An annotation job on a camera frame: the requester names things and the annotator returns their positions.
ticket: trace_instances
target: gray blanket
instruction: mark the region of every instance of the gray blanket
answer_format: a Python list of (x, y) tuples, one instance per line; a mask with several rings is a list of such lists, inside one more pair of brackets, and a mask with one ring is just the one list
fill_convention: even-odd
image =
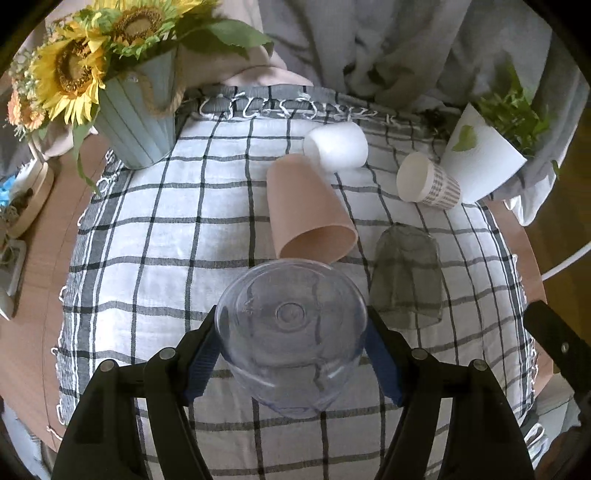
[[(522, 223), (549, 193), (589, 86), (551, 28), (522, 0), (259, 0), (287, 67), (338, 92), (393, 108), (462, 107), (496, 88), (511, 59), (551, 131), (535, 159), (493, 193), (521, 195)], [(535, 185), (551, 182), (540, 194)]]

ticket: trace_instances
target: sunflower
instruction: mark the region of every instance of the sunflower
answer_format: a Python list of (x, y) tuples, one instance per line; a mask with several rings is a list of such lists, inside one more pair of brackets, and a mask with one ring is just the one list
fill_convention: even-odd
[(216, 5), (217, 0), (95, 0), (92, 24), (111, 32), (115, 53), (139, 59), (143, 51), (168, 39), (184, 14), (195, 9), (211, 16)]
[(99, 88), (105, 88), (106, 59), (98, 31), (70, 22), (59, 31), (61, 40), (39, 48), (31, 66), (37, 80), (37, 99), (53, 120), (64, 112), (66, 123), (83, 124), (92, 119), (92, 104), (99, 103)]

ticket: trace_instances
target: plaid tablecloth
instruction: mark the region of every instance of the plaid tablecloth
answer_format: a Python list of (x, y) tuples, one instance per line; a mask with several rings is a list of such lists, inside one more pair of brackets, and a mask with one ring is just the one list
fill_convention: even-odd
[[(515, 415), (527, 411), (535, 352), (522, 325), (515, 261), (490, 211), (462, 205), (442, 212), (397, 196), (401, 160), (412, 151), (437, 160), (444, 148), (418, 118), (330, 90), (279, 86), (194, 92), (179, 122), (184, 119), (169, 160), (130, 171), (109, 154), (103, 198), (92, 199), (81, 222), (58, 352), (66, 421), (103, 359), (134, 364), (176, 345), (232, 280), (274, 258), (268, 166), (301, 152), (312, 128), (347, 119), (362, 126), (370, 153), (364, 168), (329, 176), (359, 231), (357, 247), (335, 267), (367, 298), (376, 243), (387, 227), (402, 222), (432, 234), (443, 265), (443, 320), (407, 330), (405, 338), (442, 361), (486, 360)], [(432, 475), (443, 458), (450, 405), (441, 409)], [(141, 400), (137, 413), (145, 458), (161, 478)], [(285, 419), (259, 405), (223, 359), (188, 412), (212, 475), (245, 480), (373, 478), (400, 414), (384, 399), (366, 358), (318, 418)]]

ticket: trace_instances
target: white cup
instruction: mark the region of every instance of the white cup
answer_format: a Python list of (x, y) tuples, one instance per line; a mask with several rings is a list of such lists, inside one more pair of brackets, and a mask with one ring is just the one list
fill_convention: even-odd
[(462, 192), (458, 182), (426, 155), (408, 155), (396, 176), (398, 196), (405, 202), (424, 203), (442, 210), (460, 203)]
[(304, 139), (304, 155), (328, 173), (363, 167), (368, 153), (365, 134), (353, 122), (323, 125)]

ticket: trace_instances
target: light blue flower pot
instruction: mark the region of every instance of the light blue flower pot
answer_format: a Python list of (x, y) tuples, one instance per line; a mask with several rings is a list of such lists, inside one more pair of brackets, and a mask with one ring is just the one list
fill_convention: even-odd
[[(176, 49), (166, 52), (135, 70), (150, 80), (157, 107), (170, 104), (174, 89)], [(115, 155), (131, 169), (146, 168), (166, 158), (175, 143), (174, 115), (156, 118), (150, 114), (137, 77), (119, 76), (106, 82), (99, 92), (100, 111), (96, 129), (108, 137)]]

